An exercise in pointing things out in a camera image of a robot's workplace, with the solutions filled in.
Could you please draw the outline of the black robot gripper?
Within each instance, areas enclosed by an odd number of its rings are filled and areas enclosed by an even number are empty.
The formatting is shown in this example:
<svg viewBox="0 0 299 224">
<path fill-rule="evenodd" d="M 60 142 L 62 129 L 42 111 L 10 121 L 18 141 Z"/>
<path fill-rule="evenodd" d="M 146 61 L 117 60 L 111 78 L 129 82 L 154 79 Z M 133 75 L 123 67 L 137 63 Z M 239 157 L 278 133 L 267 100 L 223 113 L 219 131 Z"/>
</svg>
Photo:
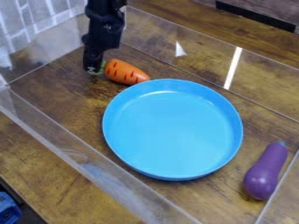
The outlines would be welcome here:
<svg viewBox="0 0 299 224">
<path fill-rule="evenodd" d="M 83 68 L 90 74 L 100 74 L 103 70 L 104 51 L 119 48 L 122 33 L 126 26 L 126 14 L 113 10 L 100 15 L 91 8 L 88 16 L 88 33 L 83 36 L 84 43 Z"/>
</svg>

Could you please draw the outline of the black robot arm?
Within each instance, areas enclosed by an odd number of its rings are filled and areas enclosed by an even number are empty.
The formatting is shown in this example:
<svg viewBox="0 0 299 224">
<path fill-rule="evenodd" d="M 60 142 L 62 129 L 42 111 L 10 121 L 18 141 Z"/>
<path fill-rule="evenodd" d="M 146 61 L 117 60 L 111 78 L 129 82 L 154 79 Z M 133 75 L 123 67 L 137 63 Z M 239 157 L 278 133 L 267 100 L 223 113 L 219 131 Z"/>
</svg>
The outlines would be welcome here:
<svg viewBox="0 0 299 224">
<path fill-rule="evenodd" d="M 99 74 L 104 52 L 119 48 L 126 27 L 126 13 L 121 10 L 127 0 L 88 0 L 86 15 L 88 33 L 83 35 L 83 68 L 90 74 Z"/>
</svg>

